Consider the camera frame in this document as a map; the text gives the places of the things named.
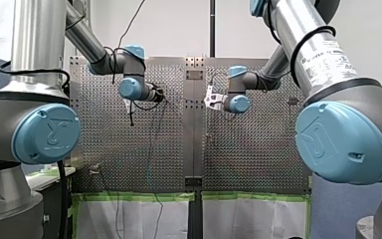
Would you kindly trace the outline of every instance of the label sticker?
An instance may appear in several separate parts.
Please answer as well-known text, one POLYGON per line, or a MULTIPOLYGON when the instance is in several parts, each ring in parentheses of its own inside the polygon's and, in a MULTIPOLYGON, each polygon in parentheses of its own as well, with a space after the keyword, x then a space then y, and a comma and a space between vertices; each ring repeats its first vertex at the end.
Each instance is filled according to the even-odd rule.
POLYGON ((335 41, 323 41, 323 48, 302 58, 300 63, 312 86, 322 86, 326 82, 344 82, 357 75, 345 53, 335 41))

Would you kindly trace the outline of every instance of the green tape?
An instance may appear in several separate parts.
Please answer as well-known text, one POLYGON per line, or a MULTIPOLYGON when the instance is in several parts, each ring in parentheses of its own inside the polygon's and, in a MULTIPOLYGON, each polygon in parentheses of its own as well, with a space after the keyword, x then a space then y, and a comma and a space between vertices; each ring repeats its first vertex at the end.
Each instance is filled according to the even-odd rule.
POLYGON ((305 224, 305 238, 309 239, 311 237, 311 197, 306 196, 306 224, 305 224))
POLYGON ((263 201, 306 202, 305 195, 287 195, 261 192, 202 192, 205 201, 253 199, 263 201))
POLYGON ((36 171, 29 173, 27 176, 59 176, 59 171, 57 168, 53 168, 47 172, 41 172, 41 171, 36 171))
POLYGON ((72 212, 73 212, 73 238, 77 238, 77 230, 78 230, 78 221, 79 221, 79 207, 80 202, 76 197, 73 196, 73 206, 72 206, 72 212))
POLYGON ((194 201, 194 193, 158 193, 157 198, 154 193, 136 192, 112 192, 105 191, 100 193, 80 193, 74 194, 78 201, 136 201, 136 202, 175 202, 175 201, 194 201))
POLYGON ((73 238, 78 237, 79 207, 82 202, 89 201, 129 201, 129 202, 188 202, 194 201, 194 193, 135 193, 135 192, 112 192, 99 193, 76 193, 73 194, 73 238))

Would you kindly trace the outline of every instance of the light blue joint cap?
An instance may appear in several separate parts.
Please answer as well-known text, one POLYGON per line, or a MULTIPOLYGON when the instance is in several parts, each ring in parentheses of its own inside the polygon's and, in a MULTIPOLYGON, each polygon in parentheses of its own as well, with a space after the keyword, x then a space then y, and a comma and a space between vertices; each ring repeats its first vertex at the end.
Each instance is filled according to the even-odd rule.
POLYGON ((336 102, 305 108, 296 122, 296 146, 306 165, 332 182, 382 180, 382 133, 363 113, 336 102))
POLYGON ((229 75, 229 78, 234 78, 234 77, 238 77, 240 75, 243 75, 246 72, 247 72, 247 68, 246 67, 235 66, 235 67, 229 68, 228 75, 229 75))
POLYGON ((266 0, 251 0, 250 11, 253 17, 263 17, 266 0))
POLYGON ((231 99, 229 103, 229 108, 231 113, 243 114, 250 108, 251 102, 248 97, 239 95, 231 99))
POLYGON ((126 45, 125 50, 132 53, 135 57, 144 60, 144 48, 138 45, 126 45))
POLYGON ((130 101, 138 101, 142 93, 141 85, 134 78, 123 79, 118 90, 121 97, 130 101))
POLYGON ((21 120, 12 137, 12 152, 26 164, 54 163, 74 149, 80 130, 80 121, 71 108, 44 105, 21 120))

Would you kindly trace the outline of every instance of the white wall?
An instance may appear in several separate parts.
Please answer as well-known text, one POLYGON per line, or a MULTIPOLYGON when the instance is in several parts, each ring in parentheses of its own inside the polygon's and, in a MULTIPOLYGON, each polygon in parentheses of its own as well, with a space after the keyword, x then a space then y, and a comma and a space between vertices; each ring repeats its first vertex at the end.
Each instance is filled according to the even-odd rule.
MULTIPOLYGON (((114 47, 141 0, 91 0, 92 26, 114 47)), ((209 55, 209 0, 148 0, 123 44, 140 44, 147 56, 209 55)), ((268 58, 276 48, 262 19, 251 17, 249 0, 217 1, 216 55, 268 58)), ((331 25, 358 72, 382 83, 382 4, 341 0, 331 25)))
MULTIPOLYGON (((141 0, 92 0, 92 28, 105 46, 117 47, 141 0)), ((209 1, 148 0, 122 45, 146 56, 202 56, 209 49, 209 1)))
POLYGON ((382 84, 382 4, 375 0, 340 2, 330 23, 337 30, 337 40, 359 74, 382 84))

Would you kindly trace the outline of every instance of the perforated metal panel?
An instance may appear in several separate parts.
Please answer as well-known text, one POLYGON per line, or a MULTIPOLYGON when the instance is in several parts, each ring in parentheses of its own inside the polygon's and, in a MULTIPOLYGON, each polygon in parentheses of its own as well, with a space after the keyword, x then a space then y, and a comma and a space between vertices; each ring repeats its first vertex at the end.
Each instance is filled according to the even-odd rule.
POLYGON ((131 126, 117 91, 120 76, 112 84, 112 76, 94 76, 85 59, 72 58, 71 103, 82 122, 72 161, 83 165, 74 177, 74 191, 184 190, 184 59, 149 59, 146 65, 146 80, 164 88, 168 103, 137 110, 131 126))
POLYGON ((215 90, 224 93, 230 66, 259 71, 265 62, 199 58, 197 66, 197 58, 146 60, 146 80, 165 89, 168 104, 137 110, 130 126, 117 92, 120 77, 113 85, 111 76, 94 76, 83 58, 73 58, 71 104, 83 124, 72 159, 83 165, 74 191, 184 191, 185 176, 203 172, 204 190, 308 193, 310 172, 298 157, 293 132, 303 98, 291 77, 278 91, 248 91, 252 107, 242 116, 202 109, 215 74, 215 90), (91 173, 96 168, 99 173, 91 173))
MULTIPOLYGON (((225 93, 227 70, 239 64, 256 72, 264 65, 260 60, 207 60, 206 82, 213 79, 215 91, 225 93)), ((244 115, 205 113, 204 190, 308 193, 310 172, 294 144, 300 90, 287 75, 278 91, 248 91, 248 97, 252 106, 244 115)))

